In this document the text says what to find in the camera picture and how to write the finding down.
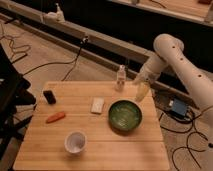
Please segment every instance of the green bowl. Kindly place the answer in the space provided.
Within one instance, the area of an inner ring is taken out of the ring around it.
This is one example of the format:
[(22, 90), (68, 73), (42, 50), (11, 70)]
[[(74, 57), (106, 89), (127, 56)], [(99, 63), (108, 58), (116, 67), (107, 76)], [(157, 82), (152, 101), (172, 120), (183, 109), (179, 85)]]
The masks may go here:
[(142, 121), (142, 112), (133, 102), (120, 100), (109, 109), (109, 123), (120, 131), (132, 131)]

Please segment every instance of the black eraser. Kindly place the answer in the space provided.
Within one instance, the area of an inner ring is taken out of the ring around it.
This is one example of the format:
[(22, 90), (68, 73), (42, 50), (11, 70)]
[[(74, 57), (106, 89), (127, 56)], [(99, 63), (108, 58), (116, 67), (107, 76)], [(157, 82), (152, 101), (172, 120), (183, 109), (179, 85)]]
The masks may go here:
[(56, 103), (55, 96), (54, 96), (54, 94), (51, 90), (43, 91), (43, 95), (44, 95), (44, 97), (46, 98), (46, 100), (49, 104), (55, 104)]

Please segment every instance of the bowl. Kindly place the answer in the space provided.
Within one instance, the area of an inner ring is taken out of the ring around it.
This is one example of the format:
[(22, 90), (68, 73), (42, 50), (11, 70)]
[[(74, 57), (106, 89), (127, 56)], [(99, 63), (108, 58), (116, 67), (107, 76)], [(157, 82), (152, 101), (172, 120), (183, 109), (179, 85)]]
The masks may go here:
[(117, 130), (128, 132), (137, 128), (142, 121), (142, 112), (133, 102), (120, 100), (109, 109), (109, 123)]
[(64, 142), (65, 149), (71, 154), (81, 153), (86, 145), (86, 136), (82, 132), (70, 133)]

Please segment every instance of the gray floor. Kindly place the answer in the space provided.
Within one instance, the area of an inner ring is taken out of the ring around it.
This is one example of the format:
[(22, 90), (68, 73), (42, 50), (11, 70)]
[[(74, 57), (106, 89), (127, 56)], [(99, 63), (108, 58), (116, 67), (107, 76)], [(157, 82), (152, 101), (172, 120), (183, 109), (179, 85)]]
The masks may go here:
[[(53, 61), (70, 61), (75, 58), (76, 54), (60, 47), (52, 42), (44, 40), (35, 34), (27, 32), (26, 30), (21, 29), (20, 27), (14, 26), (12, 24), (4, 25), (5, 34), (11, 36), (20, 36), (20, 38), (16, 38), (15, 45), (20, 46), (24, 44), (29, 44), (31, 46), (30, 51), (28, 52), (28, 56), (21, 61), (15, 63), (15, 67), (20, 73), (25, 73), (31, 68), (38, 66), (43, 63), (53, 62)], [(11, 50), (8, 47), (8, 41), (3, 39), (1, 40), (1, 44), (5, 48), (8, 56), (11, 56)], [(28, 75), (26, 75), (26, 79), (29, 80), (32, 84), (30, 87), (30, 92), (32, 92), (37, 98), (39, 98), (41, 94), (42, 87), (46, 81), (58, 81), (61, 80), (66, 72), (70, 69), (70, 65), (51, 65), (40, 68)], [(70, 73), (67, 80), (115, 80), (116, 73), (107, 69), (93, 61), (85, 59), (84, 57), (80, 57), (77, 63), (76, 68)], [(165, 95), (156, 95), (156, 105), (159, 107), (165, 106), (167, 99), (165, 99)], [(158, 115), (162, 113), (161, 110), (157, 110)], [(24, 118), (26, 115), (31, 114), (31, 111), (19, 113), (17, 116), (19, 118)], [(164, 116), (161, 120), (161, 125), (168, 127), (170, 129), (175, 129), (178, 131), (185, 130), (189, 126), (180, 125), (168, 117)], [(196, 121), (197, 128), (206, 133), (208, 131), (208, 127), (201, 121)], [(186, 145), (186, 137), (188, 134), (174, 134), (165, 130), (162, 130), (165, 140), (165, 145), (168, 151), (168, 156), (170, 160), (171, 170), (175, 170), (171, 160), (172, 151), (180, 146)], [(196, 149), (203, 149), (206, 145), (206, 142), (202, 140), (197, 135), (194, 135), (190, 139), (191, 147)], [(0, 162), (0, 171), (6, 171), (9, 166), (12, 165), (16, 154), (18, 152), (20, 146), (20, 142), (13, 139), (5, 153), (3, 160)], [(199, 163), (202, 161), (202, 153), (193, 153), (195, 157), (198, 159)], [(189, 155), (187, 150), (180, 150), (175, 155), (175, 161), (180, 170), (184, 171), (196, 171), (200, 170), (191, 156)]]

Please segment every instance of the white object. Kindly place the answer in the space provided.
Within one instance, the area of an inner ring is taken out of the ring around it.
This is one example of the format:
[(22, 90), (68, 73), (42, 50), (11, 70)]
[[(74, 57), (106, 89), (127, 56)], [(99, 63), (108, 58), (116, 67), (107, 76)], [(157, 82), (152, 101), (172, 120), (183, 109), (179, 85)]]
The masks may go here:
[(56, 6), (57, 6), (56, 14), (57, 14), (57, 17), (58, 17), (58, 21), (59, 22), (65, 22), (63, 11), (61, 10), (61, 8), (60, 8), (58, 3), (56, 3)]
[(117, 71), (117, 79), (116, 79), (116, 91), (122, 91), (124, 89), (124, 85), (126, 82), (126, 71), (125, 66), (120, 65), (119, 70)]
[[(183, 55), (183, 48), (184, 44), (179, 39), (168, 34), (159, 35), (154, 41), (154, 49), (158, 56), (148, 59), (134, 83), (146, 80), (151, 84), (157, 80), (159, 73), (167, 64), (171, 65), (209, 124), (208, 142), (213, 144), (213, 83)], [(212, 168), (213, 148), (208, 146), (204, 156), (203, 170), (212, 171)]]
[(53, 19), (53, 20), (57, 20), (58, 19), (58, 15), (55, 12), (48, 12), (46, 14), (47, 18)]
[(104, 106), (104, 99), (95, 97), (93, 99), (92, 107), (91, 107), (91, 113), (95, 114), (101, 114)]
[(86, 136), (82, 132), (70, 133), (64, 142), (65, 149), (71, 154), (79, 154), (86, 145)]

